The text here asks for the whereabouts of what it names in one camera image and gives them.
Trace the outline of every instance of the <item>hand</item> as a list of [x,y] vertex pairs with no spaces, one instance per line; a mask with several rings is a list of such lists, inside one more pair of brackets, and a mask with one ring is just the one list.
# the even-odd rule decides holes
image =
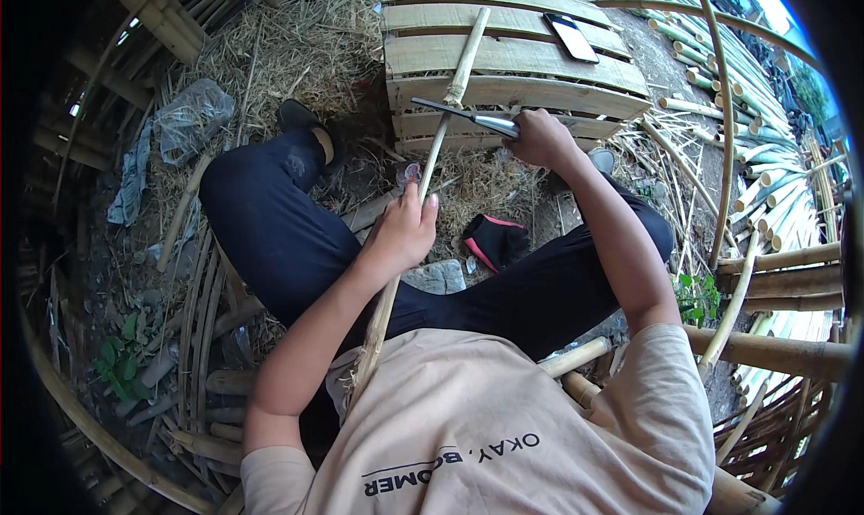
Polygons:
[[504,146],[525,163],[559,170],[576,154],[583,153],[567,127],[544,108],[523,110],[513,121],[519,125],[519,141],[505,140]]
[[380,290],[396,275],[418,265],[435,242],[438,195],[421,208],[417,184],[405,185],[405,193],[387,205],[354,261],[355,269],[374,281]]

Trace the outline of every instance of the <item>beige t-shirt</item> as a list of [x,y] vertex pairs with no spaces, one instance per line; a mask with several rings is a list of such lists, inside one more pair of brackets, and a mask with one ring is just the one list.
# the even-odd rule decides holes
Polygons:
[[[331,366],[335,400],[354,355]],[[384,344],[318,473],[289,447],[241,470],[248,515],[702,513],[714,458],[680,327],[633,337],[590,411],[508,340],[418,329]]]

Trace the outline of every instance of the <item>green plant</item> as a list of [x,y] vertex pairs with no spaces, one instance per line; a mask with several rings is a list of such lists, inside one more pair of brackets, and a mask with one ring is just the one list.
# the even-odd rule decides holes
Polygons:
[[708,318],[717,317],[720,293],[714,285],[714,278],[710,275],[691,277],[682,273],[677,280],[672,281],[672,288],[675,290],[681,322],[695,321],[697,327],[702,327],[706,315]]
[[819,81],[815,78],[812,67],[801,65],[795,67],[794,75],[790,78],[792,88],[795,90],[795,98],[801,108],[813,117],[813,123],[822,125],[827,116],[828,98],[822,91]]
[[122,401],[147,399],[150,389],[136,378],[139,355],[151,335],[162,326],[162,313],[157,311],[153,326],[147,327],[147,312],[135,311],[126,317],[121,337],[111,337],[99,349],[99,358],[93,359],[93,369],[99,377],[111,384],[112,390]]

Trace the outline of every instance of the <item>dark blue pants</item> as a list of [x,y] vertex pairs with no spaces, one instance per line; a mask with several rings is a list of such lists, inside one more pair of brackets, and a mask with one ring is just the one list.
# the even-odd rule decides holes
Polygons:
[[[317,206],[305,192],[315,179],[314,154],[319,150],[310,132],[290,132],[220,155],[201,181],[200,199],[225,254],[285,326],[318,299],[360,251],[339,216]],[[669,224],[607,179],[668,260]],[[511,340],[536,360],[566,346],[618,307],[589,229],[580,225],[462,292],[437,296],[402,283],[387,338],[419,327],[464,329]],[[366,307],[340,353],[362,344],[373,309],[373,304]],[[301,419],[304,443],[318,443],[311,436],[335,437],[338,425],[325,431],[319,423],[325,418],[335,425],[332,403],[321,389]]]

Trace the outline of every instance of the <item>person's left hand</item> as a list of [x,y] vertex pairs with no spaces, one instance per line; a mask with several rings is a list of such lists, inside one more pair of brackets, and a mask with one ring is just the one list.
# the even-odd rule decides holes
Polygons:
[[423,207],[417,198],[417,184],[405,185],[405,193],[387,205],[354,269],[370,278],[379,289],[396,275],[418,265],[435,242],[438,195],[426,199]]

